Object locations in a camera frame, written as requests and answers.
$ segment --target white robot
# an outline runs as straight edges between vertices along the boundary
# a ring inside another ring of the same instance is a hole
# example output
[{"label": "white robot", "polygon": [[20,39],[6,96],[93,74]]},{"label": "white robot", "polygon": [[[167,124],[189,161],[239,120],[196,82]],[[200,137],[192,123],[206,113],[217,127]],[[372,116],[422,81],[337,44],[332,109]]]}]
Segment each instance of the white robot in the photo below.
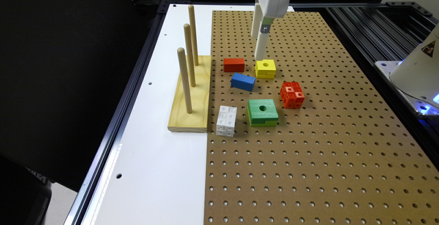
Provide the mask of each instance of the white robot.
[{"label": "white robot", "polygon": [[420,115],[439,116],[439,25],[403,61],[375,64]]},{"label": "white robot", "polygon": [[287,13],[289,0],[256,0],[254,5],[252,37],[257,39],[255,60],[263,60],[271,25]]}]

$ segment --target green block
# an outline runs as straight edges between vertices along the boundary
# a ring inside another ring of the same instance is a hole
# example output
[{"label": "green block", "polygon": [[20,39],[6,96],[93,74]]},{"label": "green block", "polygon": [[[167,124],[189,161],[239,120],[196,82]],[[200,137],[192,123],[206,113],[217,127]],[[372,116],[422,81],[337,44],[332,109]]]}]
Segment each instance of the green block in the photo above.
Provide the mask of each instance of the green block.
[{"label": "green block", "polygon": [[251,126],[275,126],[279,120],[273,99],[250,99],[247,111]]},{"label": "green block", "polygon": [[277,126],[277,121],[266,121],[265,123],[252,123],[252,122],[250,122],[250,126],[252,126],[252,127]]}]

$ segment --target cube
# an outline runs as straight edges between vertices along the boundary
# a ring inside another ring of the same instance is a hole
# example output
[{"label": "cube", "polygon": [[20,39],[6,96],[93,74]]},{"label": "cube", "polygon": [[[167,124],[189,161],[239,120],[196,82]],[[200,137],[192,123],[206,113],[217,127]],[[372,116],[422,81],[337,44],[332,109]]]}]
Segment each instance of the cube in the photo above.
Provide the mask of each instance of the cube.
[{"label": "cube", "polygon": [[256,61],[254,72],[256,73],[256,78],[274,78],[276,75],[274,60]]},{"label": "cube", "polygon": [[250,126],[276,126],[279,120],[273,99],[249,99],[247,112]]},{"label": "cube", "polygon": [[243,58],[225,58],[224,72],[244,72],[246,62]]},{"label": "cube", "polygon": [[305,95],[298,82],[284,82],[281,97],[285,108],[301,108]]},{"label": "cube", "polygon": [[217,135],[224,137],[233,137],[236,122],[235,107],[220,106],[217,120]]},{"label": "cube", "polygon": [[256,78],[254,78],[254,77],[249,77],[247,75],[235,73],[235,74],[233,74],[233,77],[232,77],[231,86],[251,92],[251,91],[253,91],[255,81],[256,81]]}]

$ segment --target white cube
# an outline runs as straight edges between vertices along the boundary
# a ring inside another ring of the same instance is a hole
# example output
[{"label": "white cube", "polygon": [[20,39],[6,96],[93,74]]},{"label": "white cube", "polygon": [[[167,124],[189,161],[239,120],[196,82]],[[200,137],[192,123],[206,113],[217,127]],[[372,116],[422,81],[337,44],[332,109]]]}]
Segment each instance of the white cube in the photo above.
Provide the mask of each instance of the white cube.
[{"label": "white cube", "polygon": [[217,120],[217,135],[233,137],[236,122],[235,107],[220,106]]}]

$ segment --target orange block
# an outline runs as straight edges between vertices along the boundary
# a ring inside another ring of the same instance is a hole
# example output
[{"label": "orange block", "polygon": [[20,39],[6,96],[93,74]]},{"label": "orange block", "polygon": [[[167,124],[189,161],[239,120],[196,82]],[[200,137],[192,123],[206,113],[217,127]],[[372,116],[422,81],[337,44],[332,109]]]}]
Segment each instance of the orange block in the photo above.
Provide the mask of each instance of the orange block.
[{"label": "orange block", "polygon": [[243,58],[225,58],[224,72],[244,72],[246,62]]},{"label": "orange block", "polygon": [[298,82],[284,82],[281,97],[285,108],[301,108],[305,95]]}]

